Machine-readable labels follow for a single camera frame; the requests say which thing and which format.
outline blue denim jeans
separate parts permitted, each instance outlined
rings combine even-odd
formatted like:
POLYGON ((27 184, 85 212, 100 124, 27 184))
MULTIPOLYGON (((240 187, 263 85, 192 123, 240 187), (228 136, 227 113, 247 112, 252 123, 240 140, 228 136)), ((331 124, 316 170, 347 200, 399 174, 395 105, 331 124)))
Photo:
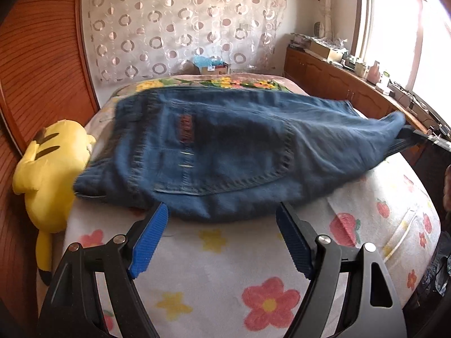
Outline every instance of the blue denim jeans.
POLYGON ((364 119, 349 102, 269 90, 149 89, 117 104, 79 197, 224 222, 306 204, 360 177, 390 150, 405 118, 364 119))

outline floral bedsheet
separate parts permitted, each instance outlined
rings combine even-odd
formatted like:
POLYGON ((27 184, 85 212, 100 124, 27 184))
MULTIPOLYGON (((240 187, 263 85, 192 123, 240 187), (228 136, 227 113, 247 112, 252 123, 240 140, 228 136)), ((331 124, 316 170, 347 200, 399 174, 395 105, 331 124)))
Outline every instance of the floral bedsheet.
MULTIPOLYGON (((177 85, 282 85, 305 94, 283 78, 239 76, 182 77, 177 85)), ((112 130, 114 104, 150 85, 175 82, 144 81, 120 89, 88 124, 101 151, 112 130)), ((395 154, 361 179, 303 207, 301 219, 316 232, 345 246, 371 241, 384 258, 398 298, 404 305, 418 285, 440 235, 431 200, 412 168, 395 154)), ((106 243, 124 234, 143 212, 76 199, 68 219, 64 248, 78 241, 83 247, 106 243)), ((188 223, 170 219, 148 270, 135 281, 144 306, 162 337, 280 338, 285 334, 308 287, 297 272, 275 218, 229 223, 188 223)), ((98 275, 98 289, 111 334, 120 337, 107 294, 98 275)), ((323 336, 334 333, 346 290, 342 275, 323 336)))
POLYGON ((99 124, 114 118, 116 103, 128 96, 134 95, 146 89, 161 88, 166 86, 209 86, 225 89, 266 89, 290 91, 297 94, 306 93, 294 82, 280 76, 257 75, 257 74, 234 74, 234 75, 179 75, 163 79, 145 80, 138 83, 128 84, 116 90, 110 100, 92 118, 86 126, 86 130, 93 131, 92 135, 97 138, 100 133, 96 130, 99 124))

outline yellow flower print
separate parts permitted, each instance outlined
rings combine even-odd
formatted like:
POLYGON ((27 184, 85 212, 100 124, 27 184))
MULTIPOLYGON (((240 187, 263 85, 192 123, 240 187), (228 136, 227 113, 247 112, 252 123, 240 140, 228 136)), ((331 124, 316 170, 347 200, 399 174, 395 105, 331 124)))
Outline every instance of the yellow flower print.
POLYGON ((390 253, 393 251, 393 248, 391 246, 385 245, 382 248, 382 253, 384 254, 384 257, 386 258, 387 256, 390 255, 390 253))
POLYGON ((232 81, 229 76, 224 76, 219 79, 211 79, 211 83, 224 89, 230 89, 234 87, 235 81, 232 81))
POLYGON ((147 80, 140 82, 138 85, 136 85, 136 92, 139 93, 140 91, 146 89, 161 88, 163 86, 164 85, 160 80, 147 80))
POLYGON ((191 306, 185 305, 183 301, 183 292, 164 292, 163 300, 158 302, 156 307, 166 309, 166 319, 176 321, 180 314, 189 314, 193 311, 191 306))
POLYGON ((262 89, 275 89, 276 86, 271 84, 269 81, 257 81, 254 82, 254 86, 262 89))
POLYGON ((401 227, 407 231, 407 229, 409 228, 409 223, 407 221, 401 221, 401 227))
POLYGON ((227 239, 221 235, 221 230, 201 230, 199 238, 204 242, 203 249, 206 252, 220 254, 222 247, 227 245, 227 239))

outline pikachu plush toy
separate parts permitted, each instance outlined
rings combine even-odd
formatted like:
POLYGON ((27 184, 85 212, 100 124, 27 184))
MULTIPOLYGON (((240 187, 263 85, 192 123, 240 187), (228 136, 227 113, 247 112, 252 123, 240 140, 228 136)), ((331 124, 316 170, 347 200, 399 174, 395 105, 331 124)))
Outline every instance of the pikachu plush toy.
POLYGON ((39 229, 36 261, 42 281, 50 284, 52 236, 66 229, 77 176, 85 169, 96 139, 74 121, 41 130, 28 145, 13 176, 15 194, 25 194, 30 220, 39 229))

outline window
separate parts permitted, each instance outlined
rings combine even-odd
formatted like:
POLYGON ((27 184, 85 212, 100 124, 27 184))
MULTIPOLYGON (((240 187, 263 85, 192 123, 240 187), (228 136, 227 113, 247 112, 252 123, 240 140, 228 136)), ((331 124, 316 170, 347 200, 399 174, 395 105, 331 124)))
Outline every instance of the window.
POLYGON ((423 2, 423 45, 412 91, 451 125, 451 35, 440 15, 423 2))
POLYGON ((362 56, 451 125, 451 33, 438 0, 367 0, 362 56))
POLYGON ((409 82, 417 41, 419 0, 374 0, 365 62, 381 64, 402 86, 409 82))

